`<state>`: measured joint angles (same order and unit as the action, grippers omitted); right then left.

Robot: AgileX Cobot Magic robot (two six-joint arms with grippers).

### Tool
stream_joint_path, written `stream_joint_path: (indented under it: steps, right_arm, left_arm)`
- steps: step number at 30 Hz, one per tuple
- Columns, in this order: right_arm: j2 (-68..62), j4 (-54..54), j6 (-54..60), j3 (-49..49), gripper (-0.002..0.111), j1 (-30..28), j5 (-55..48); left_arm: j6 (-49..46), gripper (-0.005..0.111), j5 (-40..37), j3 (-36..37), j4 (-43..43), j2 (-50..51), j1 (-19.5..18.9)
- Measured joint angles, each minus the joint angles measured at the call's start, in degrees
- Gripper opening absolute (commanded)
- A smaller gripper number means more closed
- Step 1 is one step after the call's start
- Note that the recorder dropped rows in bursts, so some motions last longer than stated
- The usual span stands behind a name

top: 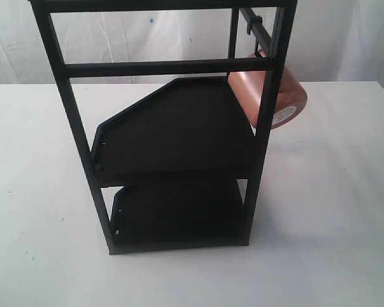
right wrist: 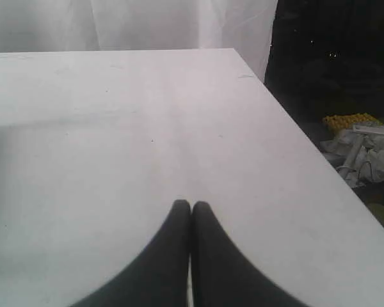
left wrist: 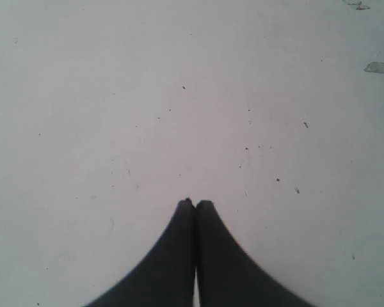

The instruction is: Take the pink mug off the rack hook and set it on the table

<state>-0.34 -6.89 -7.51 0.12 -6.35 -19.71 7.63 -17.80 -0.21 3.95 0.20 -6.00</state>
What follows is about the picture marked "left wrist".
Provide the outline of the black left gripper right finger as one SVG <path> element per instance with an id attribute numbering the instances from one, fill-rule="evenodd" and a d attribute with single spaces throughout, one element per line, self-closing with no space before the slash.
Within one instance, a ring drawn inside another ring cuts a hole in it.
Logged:
<path id="1" fill-rule="evenodd" d="M 215 209 L 196 206 L 196 272 L 201 306 L 310 306 L 263 271 L 240 247 Z"/>

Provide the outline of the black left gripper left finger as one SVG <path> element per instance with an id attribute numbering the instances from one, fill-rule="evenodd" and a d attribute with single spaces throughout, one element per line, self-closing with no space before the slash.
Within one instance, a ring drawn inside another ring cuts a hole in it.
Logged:
<path id="1" fill-rule="evenodd" d="M 89 306 L 192 306 L 195 284 L 195 212 L 178 202 L 152 249 L 116 285 Z"/>

